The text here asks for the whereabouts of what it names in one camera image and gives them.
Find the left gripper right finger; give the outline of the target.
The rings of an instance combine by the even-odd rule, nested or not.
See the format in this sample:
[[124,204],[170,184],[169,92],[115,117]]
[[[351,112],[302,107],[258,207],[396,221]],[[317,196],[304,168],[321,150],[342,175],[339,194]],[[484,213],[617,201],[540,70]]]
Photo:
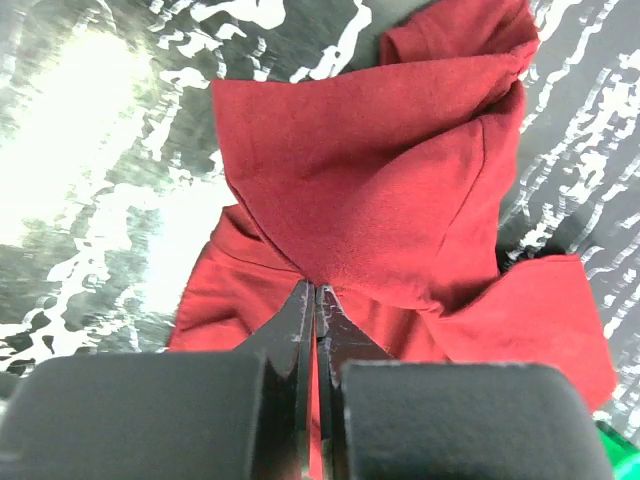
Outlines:
[[328,479],[610,479],[576,390],[535,364],[393,360],[316,293]]

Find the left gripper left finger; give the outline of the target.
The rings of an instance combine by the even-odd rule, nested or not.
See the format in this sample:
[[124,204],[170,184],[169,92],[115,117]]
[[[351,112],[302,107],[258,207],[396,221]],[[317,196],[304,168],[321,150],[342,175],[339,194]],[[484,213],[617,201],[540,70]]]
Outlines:
[[301,479],[315,291],[227,352],[75,355],[2,379],[5,479]]

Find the dark red t-shirt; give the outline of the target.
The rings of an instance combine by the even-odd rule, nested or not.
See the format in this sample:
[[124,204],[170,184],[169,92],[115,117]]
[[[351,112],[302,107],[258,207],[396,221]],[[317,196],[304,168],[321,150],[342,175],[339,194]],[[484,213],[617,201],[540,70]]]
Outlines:
[[218,80],[235,203],[196,261],[172,352],[240,345],[306,280],[393,358],[559,369],[589,410],[617,379],[577,255],[501,271],[501,202],[539,46],[526,1],[437,1],[376,66],[298,84]]

